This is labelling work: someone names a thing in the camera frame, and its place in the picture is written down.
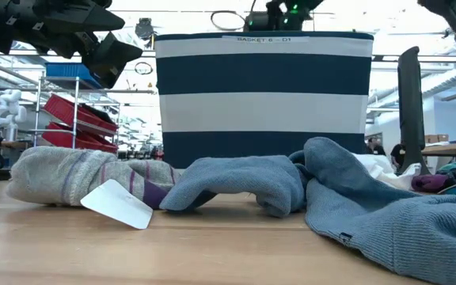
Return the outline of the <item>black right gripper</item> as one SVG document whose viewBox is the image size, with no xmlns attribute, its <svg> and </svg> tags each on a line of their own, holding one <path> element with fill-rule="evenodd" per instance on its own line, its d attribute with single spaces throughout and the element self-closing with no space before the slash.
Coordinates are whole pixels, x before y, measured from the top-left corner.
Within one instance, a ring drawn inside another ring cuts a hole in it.
<svg viewBox="0 0 456 285">
<path fill-rule="evenodd" d="M 270 0 L 266 11 L 254 11 L 251 7 L 245 18 L 243 30 L 255 31 L 302 31 L 305 21 L 312 19 L 310 13 L 324 0 Z"/>
</svg>

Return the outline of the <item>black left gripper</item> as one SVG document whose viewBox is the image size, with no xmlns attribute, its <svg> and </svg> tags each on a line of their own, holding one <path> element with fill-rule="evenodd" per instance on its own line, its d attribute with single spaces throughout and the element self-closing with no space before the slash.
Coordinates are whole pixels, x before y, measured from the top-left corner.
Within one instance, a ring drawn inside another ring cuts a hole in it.
<svg viewBox="0 0 456 285">
<path fill-rule="evenodd" d="M 64 58 L 82 56 L 95 81 L 111 89 L 125 66 L 143 50 L 109 32 L 101 42 L 93 32 L 123 28 L 125 21 L 92 0 L 0 0 L 0 52 L 15 41 L 30 44 L 41 55 L 50 50 Z"/>
</svg>

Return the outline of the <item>blue storage bin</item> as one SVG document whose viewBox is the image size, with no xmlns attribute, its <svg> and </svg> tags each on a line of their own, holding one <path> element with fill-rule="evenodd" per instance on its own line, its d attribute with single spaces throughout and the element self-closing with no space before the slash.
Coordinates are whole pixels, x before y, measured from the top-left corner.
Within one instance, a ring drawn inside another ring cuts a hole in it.
<svg viewBox="0 0 456 285">
<path fill-rule="evenodd" d="M 46 78 L 64 89 L 76 88 L 76 77 L 79 77 L 79 89 L 101 89 L 102 86 L 90 74 L 82 63 L 47 63 Z"/>
</svg>

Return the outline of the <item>red storage bin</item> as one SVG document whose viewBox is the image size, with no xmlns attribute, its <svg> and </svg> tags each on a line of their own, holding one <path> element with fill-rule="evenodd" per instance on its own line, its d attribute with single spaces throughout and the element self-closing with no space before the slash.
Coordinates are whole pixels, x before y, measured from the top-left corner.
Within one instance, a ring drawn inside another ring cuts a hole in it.
<svg viewBox="0 0 456 285">
<path fill-rule="evenodd" d="M 42 138 L 53 146 L 73 147 L 73 128 L 60 123 L 50 122 Z M 100 135 L 88 131 L 76 130 L 76 149 L 102 150 L 115 154 L 118 147 Z"/>
<path fill-rule="evenodd" d="M 96 110 L 84 103 L 75 104 L 54 93 L 45 104 L 44 110 L 70 126 L 74 125 L 74 111 L 77 111 L 77 129 L 81 131 L 112 137 L 118 128 L 107 112 Z"/>
</svg>

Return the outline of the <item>metal shelf rack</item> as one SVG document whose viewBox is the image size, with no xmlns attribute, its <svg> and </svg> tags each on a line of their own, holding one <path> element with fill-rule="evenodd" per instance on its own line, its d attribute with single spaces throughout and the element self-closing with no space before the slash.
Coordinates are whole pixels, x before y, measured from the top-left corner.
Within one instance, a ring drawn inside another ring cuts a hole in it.
<svg viewBox="0 0 456 285">
<path fill-rule="evenodd" d="M 46 131 L 46 126 L 50 122 L 66 125 L 73 128 L 73 147 L 75 148 L 75 136 L 77 129 L 77 111 L 74 111 L 74 125 L 70 126 L 56 119 L 53 115 L 44 110 L 44 106 L 48 99 L 54 93 L 59 97 L 67 99 L 68 101 L 74 102 L 75 104 L 84 103 L 88 106 L 95 108 L 96 110 L 107 112 L 110 117 L 110 112 L 114 111 L 116 114 L 120 113 L 120 105 L 111 101 L 103 101 L 102 96 L 104 92 L 101 89 L 79 89 L 79 77 L 76 77 L 76 88 L 75 89 L 64 89 L 53 83 L 50 83 L 46 76 L 40 78 L 38 89 L 36 92 L 36 116 L 35 116 L 35 127 L 30 131 L 33 134 L 33 145 L 38 145 L 38 139 L 42 138 L 42 134 Z M 115 120 L 112 120 L 117 125 L 117 131 L 114 136 L 100 135 L 112 144 L 117 146 L 117 135 L 119 133 L 119 126 Z"/>
</svg>

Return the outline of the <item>navy white striped fabric basket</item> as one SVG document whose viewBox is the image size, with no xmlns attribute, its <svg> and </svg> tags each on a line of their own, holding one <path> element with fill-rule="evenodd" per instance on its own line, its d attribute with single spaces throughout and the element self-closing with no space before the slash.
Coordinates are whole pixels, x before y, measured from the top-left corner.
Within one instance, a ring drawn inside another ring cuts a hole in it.
<svg viewBox="0 0 456 285">
<path fill-rule="evenodd" d="M 288 155 L 364 133 L 374 39 L 360 32 L 213 32 L 156 39 L 164 159 Z"/>
</svg>

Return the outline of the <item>grey striped sock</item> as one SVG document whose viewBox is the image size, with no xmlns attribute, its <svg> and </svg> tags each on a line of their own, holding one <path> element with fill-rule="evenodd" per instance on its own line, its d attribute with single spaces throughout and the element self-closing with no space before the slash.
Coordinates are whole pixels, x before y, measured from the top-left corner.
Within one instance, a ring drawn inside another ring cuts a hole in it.
<svg viewBox="0 0 456 285">
<path fill-rule="evenodd" d="M 76 207 L 92 190 L 114 180 L 156 210 L 181 174 L 163 161 L 120 161 L 101 150 L 37 146 L 21 154 L 10 175 L 6 194 L 28 203 Z"/>
</svg>

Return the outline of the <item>person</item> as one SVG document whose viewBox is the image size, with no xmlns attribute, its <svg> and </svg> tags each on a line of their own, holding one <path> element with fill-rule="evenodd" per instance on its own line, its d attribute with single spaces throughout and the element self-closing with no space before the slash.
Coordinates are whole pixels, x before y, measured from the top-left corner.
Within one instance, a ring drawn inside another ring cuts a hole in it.
<svg viewBox="0 0 456 285">
<path fill-rule="evenodd" d="M 402 142 L 396 144 L 390 152 L 390 158 L 396 171 L 401 172 L 405 168 L 403 167 L 405 161 L 405 149 Z"/>
<path fill-rule="evenodd" d="M 367 154 L 386 156 L 386 152 L 384 151 L 384 148 L 380 144 L 379 140 L 374 137 L 371 137 L 367 140 L 366 152 Z"/>
</svg>

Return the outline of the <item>white sock tag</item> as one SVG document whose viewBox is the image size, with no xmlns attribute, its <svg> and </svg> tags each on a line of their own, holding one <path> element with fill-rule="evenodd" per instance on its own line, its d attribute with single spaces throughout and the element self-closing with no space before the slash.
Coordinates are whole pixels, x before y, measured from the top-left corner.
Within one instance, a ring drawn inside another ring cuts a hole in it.
<svg viewBox="0 0 456 285">
<path fill-rule="evenodd" d="M 153 215 L 151 207 L 134 197 L 116 180 L 107 180 L 96 187 L 80 203 L 83 207 L 137 230 L 145 230 Z"/>
</svg>

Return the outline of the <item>small blue knit sock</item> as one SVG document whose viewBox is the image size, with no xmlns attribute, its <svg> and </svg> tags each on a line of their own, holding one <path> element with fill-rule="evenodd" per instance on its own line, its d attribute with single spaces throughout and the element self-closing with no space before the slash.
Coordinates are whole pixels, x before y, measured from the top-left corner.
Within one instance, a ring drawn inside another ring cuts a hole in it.
<svg viewBox="0 0 456 285">
<path fill-rule="evenodd" d="M 218 194 L 247 192 L 271 216 L 283 218 L 305 206 L 298 168 L 283 155 L 201 158 L 194 161 L 161 201 L 167 211 L 190 211 Z"/>
</svg>

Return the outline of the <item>purple garment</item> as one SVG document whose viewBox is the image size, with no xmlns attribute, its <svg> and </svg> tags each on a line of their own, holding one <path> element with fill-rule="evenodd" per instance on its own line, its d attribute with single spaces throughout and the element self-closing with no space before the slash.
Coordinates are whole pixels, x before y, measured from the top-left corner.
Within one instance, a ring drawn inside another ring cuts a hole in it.
<svg viewBox="0 0 456 285">
<path fill-rule="evenodd" d="M 447 175 L 420 175 L 412 178 L 411 187 L 415 192 L 438 193 L 450 187 L 451 182 Z"/>
</svg>

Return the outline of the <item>large blue knit sock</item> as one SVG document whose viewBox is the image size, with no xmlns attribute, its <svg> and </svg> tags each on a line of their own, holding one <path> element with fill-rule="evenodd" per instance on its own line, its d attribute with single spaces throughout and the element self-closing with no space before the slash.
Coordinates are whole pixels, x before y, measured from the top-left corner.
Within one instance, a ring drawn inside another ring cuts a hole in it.
<svg viewBox="0 0 456 285">
<path fill-rule="evenodd" d="M 422 195 L 374 179 L 331 139 L 290 156 L 305 186 L 305 221 L 402 276 L 456 285 L 456 196 Z"/>
</svg>

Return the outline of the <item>black upright post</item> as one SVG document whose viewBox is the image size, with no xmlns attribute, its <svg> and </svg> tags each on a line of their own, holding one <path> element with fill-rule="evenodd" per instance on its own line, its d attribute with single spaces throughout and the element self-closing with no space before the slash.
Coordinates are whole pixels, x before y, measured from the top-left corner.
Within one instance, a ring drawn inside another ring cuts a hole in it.
<svg viewBox="0 0 456 285">
<path fill-rule="evenodd" d="M 411 47 L 397 61 L 401 142 L 405 152 L 399 171 L 403 173 L 410 165 L 419 164 L 420 175 L 427 175 L 430 171 L 422 155 L 425 134 L 419 52 L 417 46 Z"/>
</svg>

